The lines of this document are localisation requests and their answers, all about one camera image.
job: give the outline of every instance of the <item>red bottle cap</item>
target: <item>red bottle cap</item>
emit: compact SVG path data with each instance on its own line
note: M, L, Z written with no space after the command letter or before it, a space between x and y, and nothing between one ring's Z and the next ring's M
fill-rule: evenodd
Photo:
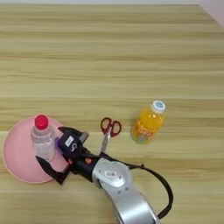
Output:
M48 118L45 115L38 115L35 118L35 126L38 130L45 130L48 126Z

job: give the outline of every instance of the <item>red scissor handle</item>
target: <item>red scissor handle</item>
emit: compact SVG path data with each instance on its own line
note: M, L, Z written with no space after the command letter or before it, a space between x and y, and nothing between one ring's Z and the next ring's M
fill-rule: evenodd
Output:
M101 120L101 131L104 135L109 132L109 128L111 127L112 120L109 117L104 117Z
M121 131L122 131L122 125L118 121L113 121L110 135L112 137L115 137L115 136L119 135Z
M122 125L118 121L113 121L109 117L105 117L101 120L101 131L104 135L109 132L109 128L111 128L110 136L115 137L122 131Z

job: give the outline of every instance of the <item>orange juice bottle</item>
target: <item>orange juice bottle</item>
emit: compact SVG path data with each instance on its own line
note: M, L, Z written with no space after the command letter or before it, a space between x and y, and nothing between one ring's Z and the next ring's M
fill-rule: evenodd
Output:
M133 140L140 144L147 144L163 125L164 112L165 104L162 101L154 101L150 108L143 109L130 131Z

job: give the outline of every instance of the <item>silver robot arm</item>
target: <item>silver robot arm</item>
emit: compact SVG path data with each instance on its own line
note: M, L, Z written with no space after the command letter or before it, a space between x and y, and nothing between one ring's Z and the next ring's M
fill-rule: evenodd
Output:
M118 224L160 224L147 199L134 187L130 169L125 164L101 158L92 179L112 202Z

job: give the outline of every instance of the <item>plastic water bottle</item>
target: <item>plastic water bottle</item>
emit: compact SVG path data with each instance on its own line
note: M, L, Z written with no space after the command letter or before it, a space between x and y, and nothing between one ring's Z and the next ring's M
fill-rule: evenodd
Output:
M162 101L154 101L150 108L143 109L130 131L133 140L140 144L149 143L165 121L164 112L165 104Z
M55 153L55 133L53 126L45 115L35 118L31 130L31 140L36 155L50 161Z

